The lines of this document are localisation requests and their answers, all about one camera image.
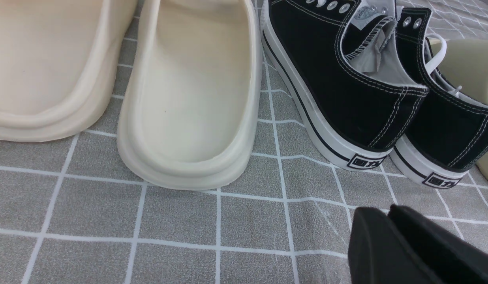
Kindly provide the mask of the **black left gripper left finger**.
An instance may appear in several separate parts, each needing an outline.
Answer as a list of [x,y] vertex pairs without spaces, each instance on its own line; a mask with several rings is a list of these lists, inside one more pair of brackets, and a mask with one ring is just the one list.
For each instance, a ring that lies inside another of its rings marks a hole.
[[347,260],[353,284],[443,283],[376,208],[355,210]]

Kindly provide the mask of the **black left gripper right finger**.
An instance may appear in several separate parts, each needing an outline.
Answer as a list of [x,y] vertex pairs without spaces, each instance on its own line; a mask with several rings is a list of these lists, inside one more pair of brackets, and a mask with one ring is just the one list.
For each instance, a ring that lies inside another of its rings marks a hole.
[[388,218],[445,284],[488,284],[487,253],[410,207],[391,205]]

